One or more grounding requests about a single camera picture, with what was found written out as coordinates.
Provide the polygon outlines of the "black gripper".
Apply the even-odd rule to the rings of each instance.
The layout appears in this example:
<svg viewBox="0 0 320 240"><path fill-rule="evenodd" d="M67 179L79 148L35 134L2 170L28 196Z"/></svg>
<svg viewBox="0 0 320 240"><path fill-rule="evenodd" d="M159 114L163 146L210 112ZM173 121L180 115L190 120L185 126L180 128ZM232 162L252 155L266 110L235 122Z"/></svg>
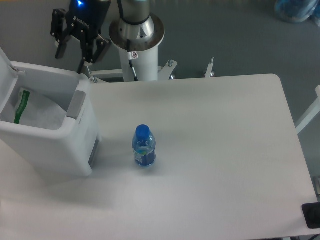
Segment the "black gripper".
<svg viewBox="0 0 320 240"><path fill-rule="evenodd" d="M55 58L64 57L67 43L73 36L80 41L82 54L78 74L83 73L85 63L100 62L112 45L110 39L99 35L110 5L110 0L71 0L68 12L62 8L54 9L50 34L57 43Z"/></svg>

